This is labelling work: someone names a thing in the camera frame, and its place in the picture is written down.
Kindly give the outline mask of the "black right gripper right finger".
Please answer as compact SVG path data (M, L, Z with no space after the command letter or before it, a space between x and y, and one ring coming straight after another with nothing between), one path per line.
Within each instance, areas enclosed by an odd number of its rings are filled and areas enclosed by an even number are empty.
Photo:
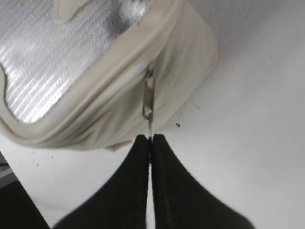
M157 229L254 228L247 218L196 181L176 157L164 135L154 135L151 158Z

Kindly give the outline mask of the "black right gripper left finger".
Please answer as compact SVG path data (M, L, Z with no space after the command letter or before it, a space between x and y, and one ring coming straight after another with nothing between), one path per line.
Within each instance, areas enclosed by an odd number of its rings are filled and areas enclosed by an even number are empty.
M150 142L136 137L128 155L92 197L61 219L56 229L144 229Z

